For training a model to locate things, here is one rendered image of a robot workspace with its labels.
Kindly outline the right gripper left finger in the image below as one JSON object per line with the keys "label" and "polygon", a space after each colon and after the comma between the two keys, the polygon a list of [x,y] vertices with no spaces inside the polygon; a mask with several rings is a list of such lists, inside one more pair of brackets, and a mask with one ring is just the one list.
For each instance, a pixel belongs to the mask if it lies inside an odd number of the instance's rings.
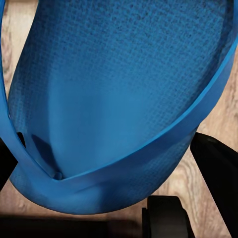
{"label": "right gripper left finger", "polygon": [[[17,134],[25,147],[25,140],[22,132],[18,132]],[[4,187],[17,164],[18,161],[0,137],[0,191]]]}

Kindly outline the sandal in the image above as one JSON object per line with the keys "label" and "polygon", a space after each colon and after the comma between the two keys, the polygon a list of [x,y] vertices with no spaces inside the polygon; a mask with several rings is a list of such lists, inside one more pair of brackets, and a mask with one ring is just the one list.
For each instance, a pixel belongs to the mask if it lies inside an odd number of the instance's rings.
{"label": "sandal", "polygon": [[238,0],[39,0],[8,98],[4,5],[0,137],[18,161],[12,185],[72,215],[152,195],[224,92]]}

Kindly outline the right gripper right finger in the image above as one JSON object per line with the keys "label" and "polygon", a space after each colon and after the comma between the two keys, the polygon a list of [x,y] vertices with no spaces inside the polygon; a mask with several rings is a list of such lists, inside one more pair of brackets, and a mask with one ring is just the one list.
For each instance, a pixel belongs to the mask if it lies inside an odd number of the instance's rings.
{"label": "right gripper right finger", "polygon": [[238,152],[198,132],[190,151],[232,238],[238,238]]}

